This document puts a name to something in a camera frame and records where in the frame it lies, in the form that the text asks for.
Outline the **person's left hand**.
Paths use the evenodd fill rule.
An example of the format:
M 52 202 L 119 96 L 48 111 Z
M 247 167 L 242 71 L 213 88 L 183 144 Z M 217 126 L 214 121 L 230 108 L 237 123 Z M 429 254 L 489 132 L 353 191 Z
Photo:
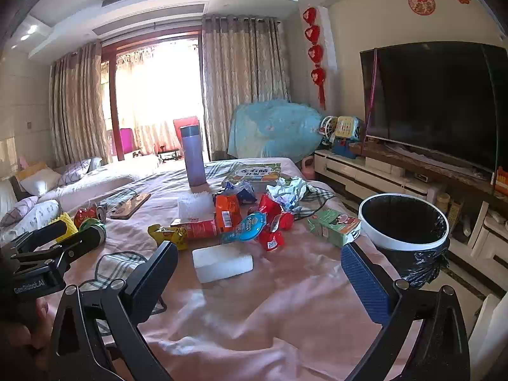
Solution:
M 33 303 L 36 324 L 29 329 L 25 324 L 1 322 L 1 353 L 27 352 L 28 347 L 36 350 L 28 361 L 40 370 L 48 368 L 48 345 L 52 334 L 52 318 L 48 314 L 48 303 L 40 297 Z

